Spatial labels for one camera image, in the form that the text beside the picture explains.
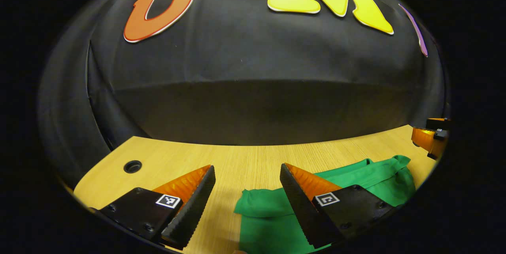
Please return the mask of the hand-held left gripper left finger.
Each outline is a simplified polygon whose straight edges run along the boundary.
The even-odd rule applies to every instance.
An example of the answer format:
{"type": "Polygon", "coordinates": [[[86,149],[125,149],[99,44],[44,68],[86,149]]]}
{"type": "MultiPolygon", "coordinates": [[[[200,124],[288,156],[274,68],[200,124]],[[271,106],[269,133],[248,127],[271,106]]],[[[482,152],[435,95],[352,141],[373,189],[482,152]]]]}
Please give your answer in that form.
{"type": "Polygon", "coordinates": [[[135,187],[93,211],[151,243],[182,250],[195,233],[215,182],[215,168],[206,165],[153,190],[135,187]]]}

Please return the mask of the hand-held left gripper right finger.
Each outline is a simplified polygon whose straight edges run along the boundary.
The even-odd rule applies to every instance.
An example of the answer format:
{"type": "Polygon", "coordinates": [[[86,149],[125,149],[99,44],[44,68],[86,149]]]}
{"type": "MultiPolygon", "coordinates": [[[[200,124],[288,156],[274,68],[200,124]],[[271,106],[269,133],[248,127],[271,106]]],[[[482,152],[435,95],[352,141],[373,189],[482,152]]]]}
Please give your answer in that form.
{"type": "Polygon", "coordinates": [[[398,210],[359,184],[340,187],[288,163],[281,166],[280,182],[315,248],[352,240],[398,210]]]}

